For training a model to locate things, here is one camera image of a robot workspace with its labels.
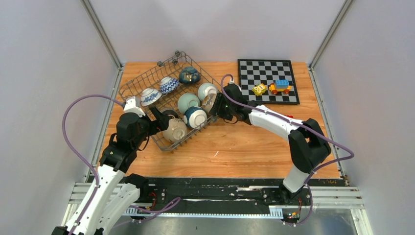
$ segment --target wire rack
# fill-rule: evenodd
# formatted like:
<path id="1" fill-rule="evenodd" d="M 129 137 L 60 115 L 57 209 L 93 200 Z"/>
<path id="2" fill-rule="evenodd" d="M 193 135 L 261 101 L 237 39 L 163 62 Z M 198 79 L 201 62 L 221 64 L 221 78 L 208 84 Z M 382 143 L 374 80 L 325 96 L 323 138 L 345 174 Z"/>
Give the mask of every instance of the wire rack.
<path id="1" fill-rule="evenodd" d="M 193 93 L 197 95 L 199 86 L 205 82 L 210 82 L 219 88 L 219 83 L 213 79 L 202 67 L 200 67 L 190 56 L 188 56 L 183 51 L 176 51 L 174 56 L 168 58 L 165 61 L 159 61 L 156 66 L 152 69 L 144 72 L 143 74 L 135 77 L 131 81 L 122 85 L 118 91 L 121 98 L 126 101 L 132 96 L 141 96 L 141 92 L 146 88 L 154 88 L 160 90 L 160 81 L 167 76 L 178 79 L 179 73 L 186 66 L 193 66 L 197 71 L 200 72 L 201 80 L 195 84 L 180 84 L 180 86 L 174 91 L 163 95 L 160 99 L 154 102 L 151 106 L 155 106 L 158 110 L 163 111 L 165 109 L 173 109 L 179 115 L 180 118 L 183 118 L 183 115 L 179 112 L 177 102 L 181 95 L 185 93 Z M 150 106 L 142 107 L 150 119 L 154 120 L 153 114 L 149 111 Z M 178 146 L 187 143 L 193 136 L 196 136 L 198 132 L 201 132 L 202 129 L 205 129 L 208 125 L 215 122 L 217 117 L 209 116 L 207 120 L 200 124 L 198 127 L 190 130 L 186 136 L 181 140 L 171 143 L 166 140 L 162 133 L 159 132 L 155 135 L 152 135 L 151 138 L 157 144 L 157 146 L 162 151 L 172 151 Z"/>

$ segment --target toy car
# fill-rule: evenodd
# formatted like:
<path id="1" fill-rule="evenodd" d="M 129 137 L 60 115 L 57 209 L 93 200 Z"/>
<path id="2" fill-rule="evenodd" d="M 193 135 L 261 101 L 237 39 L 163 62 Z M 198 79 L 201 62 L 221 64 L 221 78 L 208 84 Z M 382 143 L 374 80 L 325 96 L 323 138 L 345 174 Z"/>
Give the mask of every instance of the toy car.
<path id="1" fill-rule="evenodd" d="M 271 83 L 268 89 L 272 94 L 277 94 L 278 92 L 288 94 L 290 92 L 291 86 L 289 86 L 287 80 L 276 80 L 275 82 Z"/>
<path id="2" fill-rule="evenodd" d="M 263 83 L 256 85 L 254 88 L 252 88 L 252 91 L 255 93 L 256 96 L 264 94 L 264 92 L 267 91 L 267 86 L 265 86 Z"/>

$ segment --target floor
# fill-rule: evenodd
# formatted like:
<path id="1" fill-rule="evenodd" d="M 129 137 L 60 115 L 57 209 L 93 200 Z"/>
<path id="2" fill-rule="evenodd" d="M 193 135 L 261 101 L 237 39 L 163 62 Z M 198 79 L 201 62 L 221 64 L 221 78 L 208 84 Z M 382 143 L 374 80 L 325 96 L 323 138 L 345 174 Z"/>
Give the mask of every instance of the floor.
<path id="1" fill-rule="evenodd" d="M 216 81 L 226 73 L 238 77 L 236 62 L 198 63 Z M 146 72 L 155 62 L 127 63 L 121 85 Z M 299 92 L 300 105 L 267 105 L 270 109 L 292 115 L 296 119 L 317 120 L 325 133 L 313 86 L 305 63 L 292 63 Z M 104 147 L 115 132 L 115 125 L 123 114 L 114 106 L 104 139 Z M 292 166 L 288 143 L 271 132 L 245 123 L 226 124 L 222 120 L 172 152 L 162 152 L 150 141 L 147 148 L 138 153 L 128 173 L 152 177 L 256 177 L 283 178 Z M 338 178 L 335 164 L 319 171 L 315 178 Z"/>
<path id="2" fill-rule="evenodd" d="M 122 216 L 115 224 L 131 221 Z M 283 225 L 276 219 L 239 219 L 239 218 L 174 218 L 159 217 L 143 224 L 126 224 L 113 228 L 110 235 L 222 235 L 222 234 L 319 234 L 319 235 L 356 235 L 356 229 L 350 210 L 319 209 L 312 213 L 309 220 L 295 228 Z"/>

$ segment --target chessboard border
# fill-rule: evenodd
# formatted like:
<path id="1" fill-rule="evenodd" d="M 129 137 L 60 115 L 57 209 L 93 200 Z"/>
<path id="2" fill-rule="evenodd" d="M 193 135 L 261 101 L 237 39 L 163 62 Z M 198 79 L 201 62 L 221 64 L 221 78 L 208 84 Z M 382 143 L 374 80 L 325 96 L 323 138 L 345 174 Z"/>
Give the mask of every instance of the chessboard border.
<path id="1" fill-rule="evenodd" d="M 290 104 L 290 105 L 298 105 L 300 104 L 300 99 L 298 97 L 298 89 L 296 86 L 296 78 L 294 77 L 294 72 L 293 72 L 293 66 L 291 64 L 291 60 L 269 60 L 269 59 L 262 59 L 262 60 L 258 60 L 258 59 L 238 59 L 238 80 L 239 80 L 239 85 L 241 84 L 241 61 L 269 61 L 269 62 L 288 62 L 288 65 L 290 66 L 290 72 L 291 72 L 291 77 L 293 78 L 293 86 L 294 86 L 294 90 L 296 91 L 296 102 L 290 102 L 290 101 L 256 101 L 259 102 L 261 104 Z"/>

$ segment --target dark blue bowl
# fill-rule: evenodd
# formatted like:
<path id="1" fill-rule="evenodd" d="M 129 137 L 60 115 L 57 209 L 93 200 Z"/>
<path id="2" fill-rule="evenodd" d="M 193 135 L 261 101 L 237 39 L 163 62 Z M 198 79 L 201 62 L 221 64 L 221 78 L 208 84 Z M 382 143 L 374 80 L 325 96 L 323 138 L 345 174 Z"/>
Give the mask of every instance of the dark blue bowl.
<path id="1" fill-rule="evenodd" d="M 183 84 L 200 81 L 200 73 L 192 66 L 185 67 L 179 74 L 179 82 Z"/>

